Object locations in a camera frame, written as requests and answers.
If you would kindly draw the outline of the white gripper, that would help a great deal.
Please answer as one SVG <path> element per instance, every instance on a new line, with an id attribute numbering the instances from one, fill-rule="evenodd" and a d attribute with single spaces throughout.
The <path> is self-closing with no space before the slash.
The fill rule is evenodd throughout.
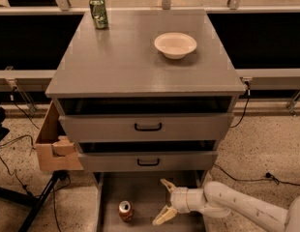
<path id="1" fill-rule="evenodd" d="M 189 212 L 201 212 L 207 203 L 202 188 L 177 188 L 173 183 L 166 179 L 161 179 L 161 183 L 170 193 L 170 204 L 165 205 L 160 213 L 154 218 L 152 224 L 162 225 L 173 219 L 177 214 Z"/>

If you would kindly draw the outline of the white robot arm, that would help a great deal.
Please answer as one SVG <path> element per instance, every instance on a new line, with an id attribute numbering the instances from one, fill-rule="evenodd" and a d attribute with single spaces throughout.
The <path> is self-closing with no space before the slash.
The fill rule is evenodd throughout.
<path id="1" fill-rule="evenodd" d="M 203 188 L 177 187 L 166 179 L 161 179 L 161 183 L 170 193 L 170 206 L 163 207 L 153 220 L 154 225 L 177 214 L 199 212 L 210 218 L 225 218 L 234 211 L 266 232 L 300 232 L 300 196 L 286 210 L 220 182 L 208 182 Z"/>

